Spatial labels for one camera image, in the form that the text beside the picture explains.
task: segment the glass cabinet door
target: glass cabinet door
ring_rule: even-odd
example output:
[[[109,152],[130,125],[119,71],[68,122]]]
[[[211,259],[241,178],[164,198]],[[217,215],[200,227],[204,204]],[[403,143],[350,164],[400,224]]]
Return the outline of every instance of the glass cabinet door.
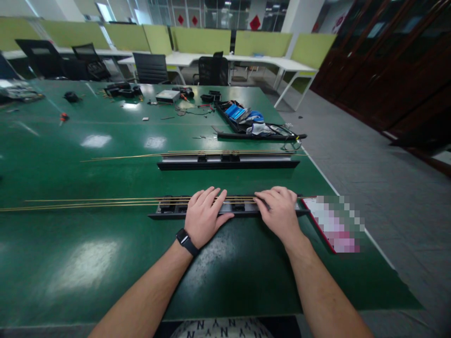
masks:
[[[332,48],[338,48],[342,44],[343,40],[348,35],[349,29],[355,22],[355,20],[358,18],[360,13],[362,12],[362,8],[365,5],[366,0],[357,0],[354,6],[352,6],[351,10],[349,11],[348,15],[346,16],[346,19],[344,20],[340,31],[338,32],[337,37],[335,38],[334,44],[332,45]]]
[[[400,61],[415,63],[450,31],[451,4],[407,47],[399,57]]]
[[[371,47],[374,46],[377,39],[384,33],[391,20],[393,20],[405,2],[406,0],[390,1],[387,7],[385,7],[383,13],[379,16],[371,31],[366,36],[366,39],[356,50],[356,54],[365,55],[370,51]]]
[[[358,22],[356,28],[352,32],[352,36],[349,38],[348,42],[344,46],[344,51],[346,53],[350,52],[358,39],[362,36],[364,30],[369,25],[373,17],[376,15],[377,10],[382,5],[384,0],[373,0],[368,6],[367,10],[362,14],[362,18]]]
[[[374,57],[389,57],[400,45],[404,43],[410,32],[418,25],[422,18],[430,12],[437,2],[439,2],[439,0],[415,1],[393,32],[385,39],[382,45],[374,53]]]

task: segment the black smartwatch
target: black smartwatch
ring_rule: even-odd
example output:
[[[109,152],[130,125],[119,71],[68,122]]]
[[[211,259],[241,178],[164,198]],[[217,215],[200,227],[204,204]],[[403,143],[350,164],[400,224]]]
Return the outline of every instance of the black smartwatch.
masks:
[[[179,241],[181,246],[183,246],[186,250],[189,251],[191,255],[193,255],[193,257],[198,255],[199,249],[194,246],[193,242],[191,242],[191,238],[189,237],[185,229],[180,229],[175,235],[175,238]]]

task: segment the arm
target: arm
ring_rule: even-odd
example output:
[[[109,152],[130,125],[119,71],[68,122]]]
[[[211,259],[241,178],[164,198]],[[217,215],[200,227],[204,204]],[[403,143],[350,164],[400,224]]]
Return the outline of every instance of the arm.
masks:
[[[297,196],[283,187],[256,192],[266,225],[280,238],[293,269],[307,323],[315,337],[373,337],[302,233],[294,211]],[[270,209],[260,200],[265,200]]]
[[[218,212],[227,196],[210,187],[188,202],[185,230],[198,249],[234,215]],[[152,337],[168,307],[175,288],[193,257],[178,241],[117,301],[91,332],[94,337]]]

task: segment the green tabletop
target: green tabletop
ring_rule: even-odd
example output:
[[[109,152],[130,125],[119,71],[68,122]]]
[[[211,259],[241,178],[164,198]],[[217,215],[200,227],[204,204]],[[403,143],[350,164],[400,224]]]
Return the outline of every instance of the green tabletop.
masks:
[[[191,195],[211,185],[229,194],[252,194],[274,185],[304,195],[334,195],[307,156],[296,169],[160,171],[161,159],[81,163],[92,157],[169,150],[280,149],[269,141],[218,141],[212,125],[232,132],[218,113],[177,116],[172,106],[146,104],[170,86],[142,85],[144,101],[104,98],[101,83],[34,82],[46,98],[0,109],[0,207],[30,199],[138,198]],[[267,122],[282,118],[259,88],[215,89],[259,110]],[[70,104],[75,91],[83,101]],[[62,112],[70,120],[59,126]],[[161,118],[174,116],[173,119]],[[200,135],[206,138],[195,138]],[[147,217],[154,206],[0,213],[0,326],[91,323],[175,239],[182,220]],[[371,241],[362,253],[334,255],[299,218],[316,252],[359,310],[419,308],[419,302]],[[177,288],[165,320],[285,315],[302,311],[289,260],[258,218],[233,219],[194,260]]]

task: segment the watch strap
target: watch strap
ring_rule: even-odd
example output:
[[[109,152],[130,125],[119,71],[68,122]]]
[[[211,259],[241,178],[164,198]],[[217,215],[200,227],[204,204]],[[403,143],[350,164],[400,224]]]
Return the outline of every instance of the watch strap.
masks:
[[[182,246],[184,246],[185,249],[188,250],[191,255],[193,255],[193,257],[199,254],[199,249],[194,246],[190,238],[183,242]]]

